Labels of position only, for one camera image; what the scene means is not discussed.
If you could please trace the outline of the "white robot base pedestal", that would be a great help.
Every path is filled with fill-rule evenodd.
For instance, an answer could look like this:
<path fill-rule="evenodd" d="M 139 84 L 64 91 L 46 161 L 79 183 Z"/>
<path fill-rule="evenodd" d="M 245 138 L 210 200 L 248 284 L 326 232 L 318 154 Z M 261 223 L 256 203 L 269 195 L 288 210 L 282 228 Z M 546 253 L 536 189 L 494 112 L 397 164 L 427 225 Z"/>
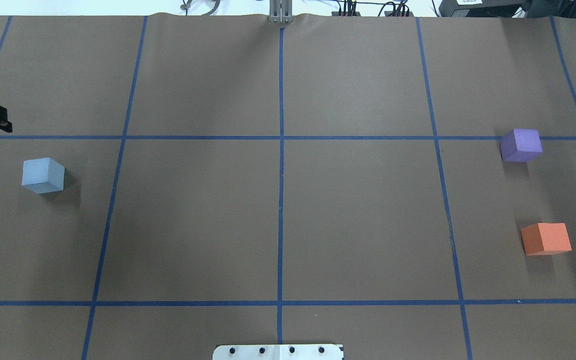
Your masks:
<path fill-rule="evenodd" d="M 238 344 L 217 346 L 213 360 L 343 360 L 340 344 Z"/>

